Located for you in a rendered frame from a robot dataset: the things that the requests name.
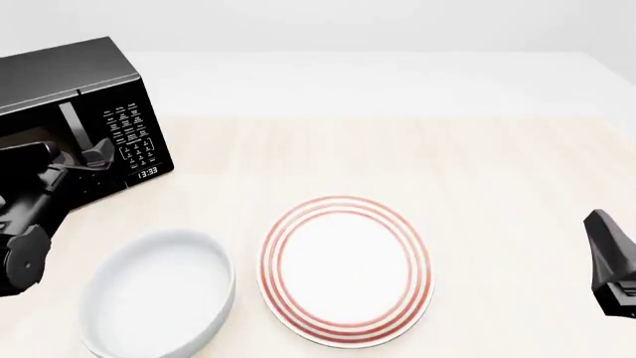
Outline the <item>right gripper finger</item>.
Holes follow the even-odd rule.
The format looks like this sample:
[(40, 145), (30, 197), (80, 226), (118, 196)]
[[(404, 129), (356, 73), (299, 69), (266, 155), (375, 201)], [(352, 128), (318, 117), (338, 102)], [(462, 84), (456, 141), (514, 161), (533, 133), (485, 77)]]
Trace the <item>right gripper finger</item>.
[(592, 288), (636, 279), (636, 243), (602, 209), (583, 220), (592, 257)]

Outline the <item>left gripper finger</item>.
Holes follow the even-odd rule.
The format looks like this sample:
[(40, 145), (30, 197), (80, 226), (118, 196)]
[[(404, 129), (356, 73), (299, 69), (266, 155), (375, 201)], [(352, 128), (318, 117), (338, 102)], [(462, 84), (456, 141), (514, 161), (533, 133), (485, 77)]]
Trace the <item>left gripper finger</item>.
[(108, 170), (114, 162), (115, 147), (109, 138), (104, 138), (93, 148), (81, 153), (88, 169)]

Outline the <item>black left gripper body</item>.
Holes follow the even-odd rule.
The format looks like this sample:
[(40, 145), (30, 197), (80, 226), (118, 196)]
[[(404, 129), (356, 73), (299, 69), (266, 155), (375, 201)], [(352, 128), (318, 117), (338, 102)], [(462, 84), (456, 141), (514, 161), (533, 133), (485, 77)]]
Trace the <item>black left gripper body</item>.
[(46, 191), (68, 196), (109, 196), (119, 191), (119, 180), (112, 164), (67, 166), (52, 164), (46, 169)]

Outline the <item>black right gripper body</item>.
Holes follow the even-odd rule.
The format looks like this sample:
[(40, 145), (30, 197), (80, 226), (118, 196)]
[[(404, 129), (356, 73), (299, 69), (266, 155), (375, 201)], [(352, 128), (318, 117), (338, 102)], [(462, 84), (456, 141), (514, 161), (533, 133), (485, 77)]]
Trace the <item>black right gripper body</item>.
[(605, 315), (636, 319), (636, 280), (607, 282), (592, 293)]

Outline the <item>black microwave oven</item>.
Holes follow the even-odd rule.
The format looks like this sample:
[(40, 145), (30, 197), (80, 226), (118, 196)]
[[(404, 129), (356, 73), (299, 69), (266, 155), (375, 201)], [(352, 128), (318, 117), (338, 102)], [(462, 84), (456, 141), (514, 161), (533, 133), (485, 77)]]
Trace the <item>black microwave oven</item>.
[(0, 148), (55, 142), (63, 163), (83, 166), (68, 101), (93, 146), (112, 141), (123, 190), (174, 169), (143, 79), (110, 38), (0, 58)]

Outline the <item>white round bowl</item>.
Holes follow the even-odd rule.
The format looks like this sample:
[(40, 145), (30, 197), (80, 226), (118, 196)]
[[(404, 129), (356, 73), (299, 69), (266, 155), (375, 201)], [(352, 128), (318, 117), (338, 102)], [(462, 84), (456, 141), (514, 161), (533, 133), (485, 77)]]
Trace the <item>white round bowl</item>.
[(79, 304), (79, 336), (96, 358), (194, 358), (236, 297), (219, 241), (192, 229), (144, 235), (94, 272)]

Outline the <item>white plate with red rings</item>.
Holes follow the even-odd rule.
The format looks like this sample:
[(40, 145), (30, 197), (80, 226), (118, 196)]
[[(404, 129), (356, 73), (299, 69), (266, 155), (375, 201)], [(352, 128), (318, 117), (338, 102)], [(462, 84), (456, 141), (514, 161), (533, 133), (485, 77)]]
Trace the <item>white plate with red rings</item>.
[(344, 195), (283, 214), (259, 250), (257, 282), (285, 327), (346, 349), (403, 335), (434, 292), (433, 264), (411, 223), (379, 202)]

